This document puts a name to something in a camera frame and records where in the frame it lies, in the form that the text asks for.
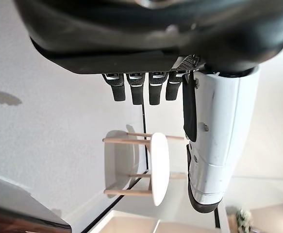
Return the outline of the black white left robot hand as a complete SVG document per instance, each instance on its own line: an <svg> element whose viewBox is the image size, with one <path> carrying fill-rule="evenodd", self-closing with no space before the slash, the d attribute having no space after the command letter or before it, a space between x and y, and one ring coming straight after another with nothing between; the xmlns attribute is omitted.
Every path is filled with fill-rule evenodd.
<svg viewBox="0 0 283 233"><path fill-rule="evenodd" d="M101 74L114 100L160 103L183 90L188 196L221 202L242 154L259 65L283 50L283 0L17 0L35 49L76 74Z"/></svg>

